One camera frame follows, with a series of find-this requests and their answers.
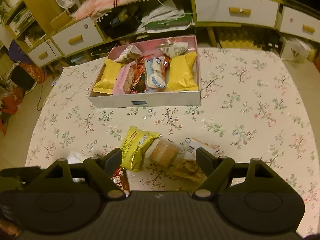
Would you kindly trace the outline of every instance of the snack box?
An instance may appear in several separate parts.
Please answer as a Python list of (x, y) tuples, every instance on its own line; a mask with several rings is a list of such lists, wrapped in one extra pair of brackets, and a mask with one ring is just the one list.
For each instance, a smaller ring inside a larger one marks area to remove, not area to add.
[[(93, 86), (101, 80), (105, 65), (101, 68), (96, 81), (94, 82), (91, 91), (89, 93), (89, 100), (97, 108), (118, 108), (118, 107), (133, 107), (133, 106), (199, 106), (200, 105), (200, 65), (199, 54), (196, 36), (180, 36), (175, 37), (177, 41), (187, 41), (189, 43), (188, 51), (197, 52), (197, 59), (193, 66), (193, 78), (196, 84), (199, 86), (197, 91), (177, 91), (177, 92), (154, 92), (154, 93), (140, 93), (140, 94), (127, 94), (127, 95), (109, 95), (93, 92)], [(132, 43), (137, 46), (138, 49), (144, 54), (146, 51), (156, 49), (160, 44), (164, 43), (167, 38), (156, 39), (150, 41), (141, 41)], [(122, 51), (126, 49), (128, 45), (123, 45), (113, 48), (108, 58), (115, 60), (120, 56)], [(169, 72), (166, 74), (166, 82), (168, 82)]]

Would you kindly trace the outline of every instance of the black ribbed surface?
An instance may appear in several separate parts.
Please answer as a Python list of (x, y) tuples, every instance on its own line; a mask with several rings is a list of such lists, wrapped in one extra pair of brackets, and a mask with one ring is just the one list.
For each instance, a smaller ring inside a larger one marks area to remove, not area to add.
[(208, 201), (192, 199), (186, 192), (133, 191), (124, 201), (108, 203), (100, 217), (76, 232), (40, 236), (24, 232), (18, 238), (64, 240), (296, 240), (295, 232), (282, 236), (257, 236), (225, 223)]

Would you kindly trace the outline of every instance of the box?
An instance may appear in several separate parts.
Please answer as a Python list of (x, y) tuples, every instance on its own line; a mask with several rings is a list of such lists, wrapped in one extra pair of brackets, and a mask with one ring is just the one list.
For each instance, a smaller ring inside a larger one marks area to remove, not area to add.
[[(176, 37), (178, 41), (187, 41), (189, 43), (188, 50), (197, 52), (197, 59), (193, 66), (193, 78), (199, 90), (197, 91), (179, 91), (179, 92), (155, 92), (155, 93), (141, 93), (141, 94), (127, 94), (127, 95), (108, 95), (101, 94), (90, 91), (88, 96), (89, 100), (97, 108), (118, 108), (118, 107), (133, 107), (133, 106), (199, 106), (200, 105), (200, 65), (199, 65), (199, 54), (196, 37), (191, 36), (180, 36)], [(137, 46), (138, 49), (144, 53), (147, 50), (156, 48), (160, 44), (164, 43), (164, 39), (156, 39), (150, 41), (141, 41), (137, 43), (132, 43)], [(126, 49), (129, 45), (123, 45), (113, 48), (108, 58), (115, 60), (121, 54), (121, 52)], [(101, 80), (105, 65), (103, 65), (100, 70), (99, 75), (97, 76), (95, 85), (98, 81)]]
[(311, 51), (303, 41), (289, 35), (282, 35), (280, 41), (282, 46), (279, 55), (282, 60), (303, 63)]

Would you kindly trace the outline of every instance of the table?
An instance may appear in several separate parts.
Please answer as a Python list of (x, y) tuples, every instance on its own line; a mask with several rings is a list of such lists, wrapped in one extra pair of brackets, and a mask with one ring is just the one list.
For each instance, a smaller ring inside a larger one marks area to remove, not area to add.
[[(131, 125), (157, 131), (188, 149), (191, 138), (236, 162), (260, 157), (303, 198), (302, 236), (317, 231), (319, 161), (307, 112), (290, 74), (271, 52), (199, 48), (201, 105), (97, 109), (87, 99), (103, 65), (98, 59), (64, 69), (35, 126), (27, 166), (58, 158), (104, 156)], [(131, 190), (188, 185), (148, 165), (128, 172)]]

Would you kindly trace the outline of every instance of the pink snack package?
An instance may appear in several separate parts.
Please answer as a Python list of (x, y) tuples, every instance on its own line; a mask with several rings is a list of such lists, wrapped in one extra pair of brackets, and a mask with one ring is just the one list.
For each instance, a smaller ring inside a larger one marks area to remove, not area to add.
[(129, 94), (134, 75), (136, 72), (137, 61), (133, 61), (122, 67), (118, 73), (117, 80), (113, 86), (113, 95), (125, 95)]

